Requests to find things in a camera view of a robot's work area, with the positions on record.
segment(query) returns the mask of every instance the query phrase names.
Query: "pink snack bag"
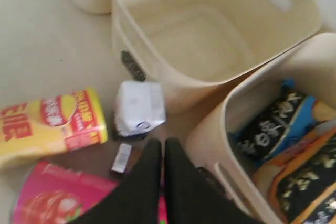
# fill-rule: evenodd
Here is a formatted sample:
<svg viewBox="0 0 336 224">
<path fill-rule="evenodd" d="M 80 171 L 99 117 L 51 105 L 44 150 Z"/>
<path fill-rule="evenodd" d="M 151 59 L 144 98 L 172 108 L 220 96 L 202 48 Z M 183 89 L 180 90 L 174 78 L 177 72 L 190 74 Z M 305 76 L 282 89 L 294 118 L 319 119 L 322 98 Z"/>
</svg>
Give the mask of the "pink snack bag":
<svg viewBox="0 0 336 224">
<path fill-rule="evenodd" d="M 118 182 L 40 162 L 29 174 L 13 208 L 12 224 L 66 224 L 118 186 Z M 167 224 L 164 197 L 159 224 Z"/>
</svg>

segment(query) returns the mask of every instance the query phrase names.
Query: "small white packet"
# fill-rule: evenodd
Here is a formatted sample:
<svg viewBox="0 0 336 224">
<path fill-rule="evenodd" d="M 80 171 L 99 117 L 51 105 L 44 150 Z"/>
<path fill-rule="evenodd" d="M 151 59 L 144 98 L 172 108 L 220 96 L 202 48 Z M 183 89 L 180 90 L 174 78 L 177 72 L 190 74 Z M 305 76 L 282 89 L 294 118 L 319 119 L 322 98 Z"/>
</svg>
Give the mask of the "small white packet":
<svg viewBox="0 0 336 224">
<path fill-rule="evenodd" d="M 121 137 L 145 134 L 166 121 L 162 89 L 156 82 L 123 82 L 115 107 L 114 123 Z"/>
</svg>

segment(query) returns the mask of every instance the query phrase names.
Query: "yellow snack can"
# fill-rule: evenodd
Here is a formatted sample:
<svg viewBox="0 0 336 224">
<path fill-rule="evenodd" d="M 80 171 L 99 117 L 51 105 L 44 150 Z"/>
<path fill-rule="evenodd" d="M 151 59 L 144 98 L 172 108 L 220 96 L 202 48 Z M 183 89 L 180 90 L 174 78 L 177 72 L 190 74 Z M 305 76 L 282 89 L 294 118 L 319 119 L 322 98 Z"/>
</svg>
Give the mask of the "yellow snack can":
<svg viewBox="0 0 336 224">
<path fill-rule="evenodd" d="M 0 110 L 0 168 L 107 139 L 102 108 L 91 88 Z"/>
</svg>

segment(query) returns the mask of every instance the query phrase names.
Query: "floor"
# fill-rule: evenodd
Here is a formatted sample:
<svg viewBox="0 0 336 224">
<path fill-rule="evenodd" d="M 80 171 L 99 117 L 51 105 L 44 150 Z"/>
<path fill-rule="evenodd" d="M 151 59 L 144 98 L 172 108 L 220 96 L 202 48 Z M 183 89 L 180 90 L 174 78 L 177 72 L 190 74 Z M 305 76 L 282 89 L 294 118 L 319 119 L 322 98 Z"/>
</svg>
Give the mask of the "floor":
<svg viewBox="0 0 336 224">
<path fill-rule="evenodd" d="M 318 2 L 325 29 L 336 30 L 334 1 Z M 110 16 L 86 14 L 69 0 L 0 0 L 0 6 L 0 108 L 92 86 L 110 119 L 116 83 L 123 78 L 113 68 L 116 63 L 110 53 Z M 156 135 L 183 139 L 224 95 L 215 95 L 186 114 L 171 116 Z M 116 145 L 110 141 L 60 155 L 56 161 L 105 176 Z M 0 174 L 0 223 L 8 223 L 10 208 L 28 170 L 22 167 Z"/>
</svg>

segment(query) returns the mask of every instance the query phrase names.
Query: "cream plastic basket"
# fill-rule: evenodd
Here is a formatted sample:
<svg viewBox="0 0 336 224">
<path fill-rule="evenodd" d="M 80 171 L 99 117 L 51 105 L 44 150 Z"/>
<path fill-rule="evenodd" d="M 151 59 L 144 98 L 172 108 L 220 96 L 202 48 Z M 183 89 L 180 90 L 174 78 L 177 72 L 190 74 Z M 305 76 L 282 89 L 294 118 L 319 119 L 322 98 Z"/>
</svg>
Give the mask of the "cream plastic basket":
<svg viewBox="0 0 336 224">
<path fill-rule="evenodd" d="M 129 78 L 162 84 L 190 108 L 321 26 L 313 0 L 112 0 L 112 50 Z"/>
<path fill-rule="evenodd" d="M 243 211 L 265 223 L 281 223 L 250 180 L 255 171 L 227 133 L 240 129 L 280 92 L 281 81 L 336 108 L 336 34 L 319 34 L 265 65 L 235 87 L 189 135 L 185 149 L 196 166 L 206 166 Z"/>
</svg>

